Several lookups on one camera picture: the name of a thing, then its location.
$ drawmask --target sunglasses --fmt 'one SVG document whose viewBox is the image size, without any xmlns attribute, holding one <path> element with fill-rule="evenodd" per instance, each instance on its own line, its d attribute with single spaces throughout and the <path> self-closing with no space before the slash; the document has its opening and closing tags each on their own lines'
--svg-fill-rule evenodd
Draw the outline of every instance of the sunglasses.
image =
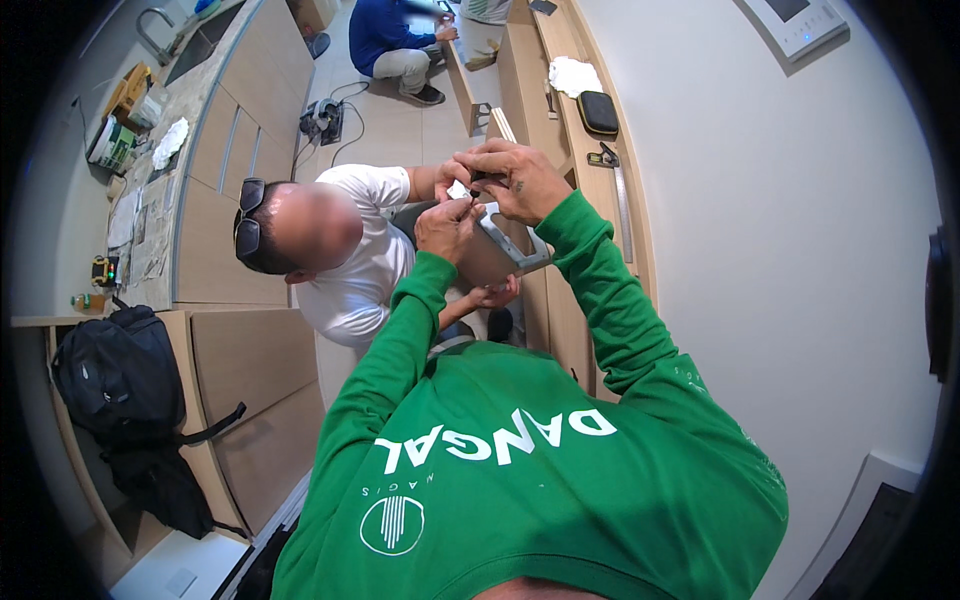
<svg viewBox="0 0 960 600">
<path fill-rule="evenodd" d="M 267 182 L 259 178 L 243 180 L 240 190 L 239 221 L 233 230 L 233 250 L 240 261 L 253 269 L 263 272 L 259 266 L 257 253 L 260 250 L 260 224 L 247 217 L 263 204 L 263 190 Z"/>
</svg>

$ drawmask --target hand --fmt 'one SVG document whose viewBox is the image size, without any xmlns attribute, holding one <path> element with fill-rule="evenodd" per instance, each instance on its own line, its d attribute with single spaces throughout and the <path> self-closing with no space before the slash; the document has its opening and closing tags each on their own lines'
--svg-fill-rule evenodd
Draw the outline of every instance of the hand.
<svg viewBox="0 0 960 600">
<path fill-rule="evenodd" d="M 508 275 L 502 286 L 477 286 L 470 290 L 467 298 L 473 308 L 503 308 L 520 293 L 520 281 Z"/>
<path fill-rule="evenodd" d="M 457 37 L 460 37 L 457 34 L 457 28 L 452 25 L 441 27 L 434 36 L 437 38 L 437 41 L 453 41 Z"/>
<path fill-rule="evenodd" d="M 471 189 L 487 192 L 503 216 L 529 227 L 539 225 L 573 192 L 543 152 L 505 139 L 487 140 L 453 159 L 472 171 L 506 175 L 504 180 L 475 181 Z"/>
<path fill-rule="evenodd" d="M 450 186 L 453 185 L 455 180 L 462 183 L 467 189 L 470 189 L 470 173 L 467 167 L 453 159 L 437 167 L 433 182 L 433 197 L 437 202 L 444 203 L 448 200 L 453 200 L 453 198 L 446 193 L 446 190 L 450 189 Z"/>
<path fill-rule="evenodd" d="M 417 248 L 457 264 L 473 236 L 473 224 L 484 210 L 483 203 L 475 203 L 470 196 L 424 210 L 414 224 Z"/>
</svg>

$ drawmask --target metal ruler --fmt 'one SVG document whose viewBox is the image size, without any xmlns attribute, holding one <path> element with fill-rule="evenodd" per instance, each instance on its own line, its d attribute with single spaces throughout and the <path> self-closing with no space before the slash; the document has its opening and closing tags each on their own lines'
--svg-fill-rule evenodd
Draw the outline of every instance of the metal ruler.
<svg viewBox="0 0 960 600">
<path fill-rule="evenodd" d="M 602 152 L 587 153 L 587 162 L 598 167 L 613 169 L 613 178 L 616 180 L 616 201 L 620 209 L 620 240 L 623 243 L 623 262 L 634 262 L 634 233 L 630 227 L 630 204 L 627 202 L 627 183 L 623 179 L 623 167 L 620 166 L 620 157 L 610 149 L 610 146 L 600 142 Z"/>
</svg>

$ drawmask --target plastic bottle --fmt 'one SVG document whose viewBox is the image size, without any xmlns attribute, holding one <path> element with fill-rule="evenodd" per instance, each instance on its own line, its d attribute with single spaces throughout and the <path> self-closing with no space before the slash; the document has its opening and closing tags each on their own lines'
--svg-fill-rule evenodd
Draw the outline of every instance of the plastic bottle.
<svg viewBox="0 0 960 600">
<path fill-rule="evenodd" d="M 107 305 L 107 298 L 103 294 L 77 294 L 70 297 L 70 304 L 77 312 L 102 313 Z"/>
</svg>

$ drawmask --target kitchen counter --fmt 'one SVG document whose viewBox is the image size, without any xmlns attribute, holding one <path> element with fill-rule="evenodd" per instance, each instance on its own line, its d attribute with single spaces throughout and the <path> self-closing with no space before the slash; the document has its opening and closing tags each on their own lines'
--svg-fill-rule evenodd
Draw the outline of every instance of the kitchen counter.
<svg viewBox="0 0 960 600">
<path fill-rule="evenodd" d="M 252 17 L 264 0 L 246 0 L 243 7 L 230 22 L 227 32 L 220 39 L 213 54 L 181 75 L 167 86 L 170 101 L 164 109 L 160 122 L 150 131 L 150 139 L 155 143 L 181 118 L 189 124 L 189 133 L 183 146 L 177 166 L 154 181 L 147 182 L 153 173 L 151 154 L 140 156 L 127 171 L 126 193 L 137 187 L 143 187 L 140 211 L 134 223 L 133 240 L 120 251 L 111 251 L 121 256 L 121 276 L 123 287 L 116 296 L 129 305 L 147 304 L 154 310 L 167 310 L 173 307 L 175 297 L 177 268 L 177 236 L 180 230 L 183 197 L 186 180 L 197 145 L 197 132 L 204 123 L 213 92 L 220 80 L 233 49 L 247 30 Z M 224 0 L 223 6 L 215 13 L 219 14 L 244 0 Z M 206 22 L 194 20 L 195 31 Z M 183 44 L 189 41 L 193 32 L 187 31 Z M 167 65 L 160 73 L 163 81 L 173 64 Z"/>
</svg>

